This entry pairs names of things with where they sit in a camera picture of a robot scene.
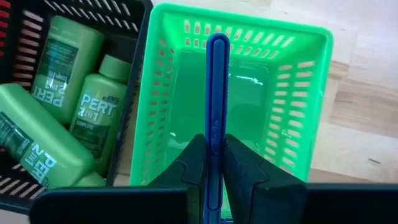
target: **basket slot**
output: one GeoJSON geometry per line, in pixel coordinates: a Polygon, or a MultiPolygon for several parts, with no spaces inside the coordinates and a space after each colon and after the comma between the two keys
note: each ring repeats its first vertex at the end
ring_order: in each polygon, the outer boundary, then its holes
{"type": "Polygon", "coordinates": [[[33,12],[24,11],[22,29],[18,40],[17,54],[14,61],[14,82],[30,88],[32,86],[36,60],[40,50],[40,38],[44,31],[44,19],[33,12]]]}
{"type": "Polygon", "coordinates": [[[269,127],[275,130],[280,130],[280,126],[278,124],[275,123],[269,123],[269,127]]]}
{"type": "Polygon", "coordinates": [[[243,41],[247,42],[250,40],[250,37],[253,35],[253,30],[249,30],[246,35],[243,37],[243,41]]]}
{"type": "Polygon", "coordinates": [[[225,29],[225,35],[229,38],[229,36],[231,35],[231,33],[232,33],[232,27],[227,27],[227,28],[225,29]]]}
{"type": "Polygon", "coordinates": [[[268,59],[273,59],[276,57],[276,55],[279,54],[279,51],[274,51],[273,53],[270,54],[270,56],[268,57],[268,59]]]}
{"type": "Polygon", "coordinates": [[[289,120],[289,125],[291,127],[296,128],[303,128],[303,123],[301,121],[296,121],[294,119],[289,120]]]}
{"type": "Polygon", "coordinates": [[[272,46],[278,46],[279,45],[279,43],[283,40],[285,38],[285,35],[280,35],[280,36],[278,36],[275,40],[274,40],[274,42],[272,43],[272,46]]]}
{"type": "Polygon", "coordinates": [[[308,61],[308,62],[300,62],[297,64],[298,68],[307,68],[307,67],[312,67],[315,65],[314,61],[308,61]]]}
{"type": "Polygon", "coordinates": [[[266,57],[268,54],[269,54],[269,50],[268,50],[268,49],[265,49],[265,50],[263,51],[263,53],[261,54],[261,57],[264,58],[264,57],[266,57]]]}
{"type": "Polygon", "coordinates": [[[273,33],[268,34],[268,36],[264,39],[264,41],[262,41],[261,44],[267,45],[272,40],[272,38],[274,38],[274,36],[275,36],[275,34],[273,34],[273,33]]]}
{"type": "Polygon", "coordinates": [[[290,69],[292,69],[292,68],[293,68],[292,65],[281,65],[281,66],[279,67],[279,71],[286,71],[286,70],[290,70],[290,69]]]}
{"type": "Polygon", "coordinates": [[[88,25],[93,22],[102,22],[115,29],[125,31],[141,28],[144,15],[144,6],[139,1],[120,2],[115,0],[84,0],[70,2],[67,0],[43,0],[54,12],[71,19],[83,19],[88,25]]]}
{"type": "Polygon", "coordinates": [[[287,157],[290,158],[297,158],[297,152],[295,152],[295,150],[289,149],[289,148],[284,148],[284,154],[287,157]]]}
{"type": "Polygon", "coordinates": [[[6,164],[10,169],[0,175],[0,195],[10,195],[13,197],[33,199],[44,191],[26,170],[9,157],[4,149],[0,149],[0,164],[6,164]]]}
{"type": "Polygon", "coordinates": [[[295,82],[294,83],[294,87],[298,87],[298,88],[307,88],[311,85],[310,82],[295,82]]]}
{"type": "Polygon", "coordinates": [[[292,106],[299,107],[299,108],[304,108],[304,107],[307,106],[307,103],[304,102],[304,101],[292,101],[292,102],[291,102],[291,105],[292,105],[292,106]]]}
{"type": "Polygon", "coordinates": [[[264,36],[264,32],[259,32],[259,33],[254,37],[253,43],[254,43],[254,44],[258,43],[258,42],[261,40],[262,36],[264,36]]]}
{"type": "Polygon", "coordinates": [[[293,42],[294,39],[295,39],[295,37],[289,37],[288,39],[285,40],[285,42],[281,45],[281,47],[289,46],[293,42]]]}
{"type": "Polygon", "coordinates": [[[299,111],[299,110],[290,110],[289,111],[289,115],[295,116],[295,117],[298,117],[298,118],[304,118],[305,117],[304,113],[299,111]]]}
{"type": "Polygon", "coordinates": [[[253,52],[253,56],[257,56],[257,55],[260,53],[260,51],[261,51],[261,49],[256,49],[256,50],[253,52]]]}
{"type": "Polygon", "coordinates": [[[239,38],[241,37],[241,34],[242,34],[242,29],[238,29],[234,35],[233,40],[239,40],[239,38]]]}
{"type": "Polygon", "coordinates": [[[220,25],[216,25],[216,29],[214,30],[215,34],[218,34],[221,32],[222,27],[220,25]]]}
{"type": "Polygon", "coordinates": [[[286,144],[290,145],[291,147],[298,148],[299,143],[293,139],[287,138],[286,139],[286,144]]]}
{"type": "Polygon", "coordinates": [[[273,156],[276,155],[275,150],[271,149],[270,147],[266,147],[266,152],[268,154],[270,154],[270,155],[273,155],[273,156]]]}
{"type": "Polygon", "coordinates": [[[295,167],[295,162],[288,157],[283,157],[282,162],[290,167],[295,167]]]}
{"type": "Polygon", "coordinates": [[[293,92],[293,97],[300,97],[300,98],[308,97],[308,92],[304,91],[304,90],[294,91],[293,92]]]}
{"type": "Polygon", "coordinates": [[[307,78],[307,77],[311,77],[312,76],[312,72],[297,72],[295,74],[296,78],[307,78]]]}
{"type": "Polygon", "coordinates": [[[4,53],[6,31],[8,28],[9,10],[11,3],[5,0],[0,0],[0,57],[4,53]]]}

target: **bottle label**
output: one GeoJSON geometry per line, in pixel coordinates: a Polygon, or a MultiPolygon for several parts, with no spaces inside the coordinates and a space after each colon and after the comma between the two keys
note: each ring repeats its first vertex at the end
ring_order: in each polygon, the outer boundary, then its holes
{"type": "Polygon", "coordinates": [[[20,161],[33,145],[33,140],[19,129],[6,114],[0,112],[0,146],[7,149],[12,157],[20,161]]]}
{"type": "Polygon", "coordinates": [[[9,117],[0,112],[0,146],[20,161],[22,166],[44,187],[48,187],[47,173],[57,161],[21,129],[9,117]]]}
{"type": "Polygon", "coordinates": [[[101,158],[110,126],[101,126],[77,118],[73,136],[89,150],[95,159],[101,158]]]}
{"type": "Polygon", "coordinates": [[[32,95],[41,102],[62,107],[65,90],[70,81],[78,49],[71,45],[48,38],[39,68],[38,75],[46,77],[44,86],[35,85],[32,95]]]}
{"type": "Polygon", "coordinates": [[[91,153],[95,159],[102,156],[111,128],[112,117],[116,114],[119,98],[104,96],[101,99],[83,94],[72,134],[91,153]]]}

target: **green plastic basket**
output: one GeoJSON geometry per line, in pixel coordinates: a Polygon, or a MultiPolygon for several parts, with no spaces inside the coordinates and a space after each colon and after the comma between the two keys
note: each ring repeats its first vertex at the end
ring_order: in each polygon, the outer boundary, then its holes
{"type": "MultiPolygon", "coordinates": [[[[333,37],[321,27],[163,3],[150,16],[131,185],[146,185],[205,128],[206,41],[231,41],[227,133],[308,178],[333,37]]],[[[227,196],[223,218],[231,216],[227,196]]]]}

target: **basket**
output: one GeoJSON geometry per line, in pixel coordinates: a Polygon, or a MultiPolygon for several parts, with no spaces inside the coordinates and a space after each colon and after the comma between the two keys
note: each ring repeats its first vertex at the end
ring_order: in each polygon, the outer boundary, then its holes
{"type": "MultiPolygon", "coordinates": [[[[50,19],[55,15],[102,32],[105,43],[99,58],[111,54],[132,62],[121,127],[107,176],[108,185],[113,184],[118,168],[134,87],[142,68],[152,8],[152,3],[145,0],[0,0],[0,84],[14,82],[30,90],[50,19]]],[[[18,162],[0,149],[0,209],[28,213],[32,199],[43,191],[18,162]]]]}
{"type": "MultiPolygon", "coordinates": [[[[226,132],[306,181],[333,37],[321,27],[157,5],[149,22],[131,185],[147,185],[204,133],[206,41],[231,42],[226,132]]],[[[227,196],[224,218],[231,216],[227,196]]]]}

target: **black plastic part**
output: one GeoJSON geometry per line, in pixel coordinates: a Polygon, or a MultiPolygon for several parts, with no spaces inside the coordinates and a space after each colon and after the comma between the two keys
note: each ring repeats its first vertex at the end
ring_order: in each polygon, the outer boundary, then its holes
{"type": "Polygon", "coordinates": [[[62,189],[41,195],[30,210],[42,223],[201,223],[205,138],[196,135],[147,187],[62,189]]]}
{"type": "Polygon", "coordinates": [[[308,184],[302,223],[398,223],[397,184],[308,184]]]}
{"type": "Polygon", "coordinates": [[[305,183],[271,164],[230,134],[223,175],[234,223],[300,223],[305,183]]]}
{"type": "MultiPolygon", "coordinates": [[[[98,59],[98,67],[104,54],[132,62],[121,125],[106,178],[107,185],[111,186],[119,167],[136,81],[141,75],[149,15],[153,5],[150,0],[106,1],[109,7],[105,1],[51,0],[47,1],[49,6],[44,0],[0,0],[0,34],[5,33],[4,37],[0,35],[0,84],[19,83],[26,90],[31,89],[53,16],[67,17],[102,32],[105,43],[98,59]],[[35,14],[37,19],[26,16],[25,12],[35,14]],[[33,29],[24,21],[33,22],[41,29],[33,29]],[[26,35],[22,30],[28,30],[34,35],[26,35]],[[27,39],[33,44],[24,44],[21,39],[27,39]],[[21,52],[20,47],[33,50],[35,54],[21,52]],[[20,61],[18,55],[34,61],[20,61]],[[15,66],[17,63],[33,67],[33,70],[21,70],[15,66]],[[27,76],[17,77],[14,75],[16,73],[27,76]]],[[[0,209],[27,214],[32,199],[42,191],[43,188],[18,166],[18,162],[0,149],[0,209]]]]}

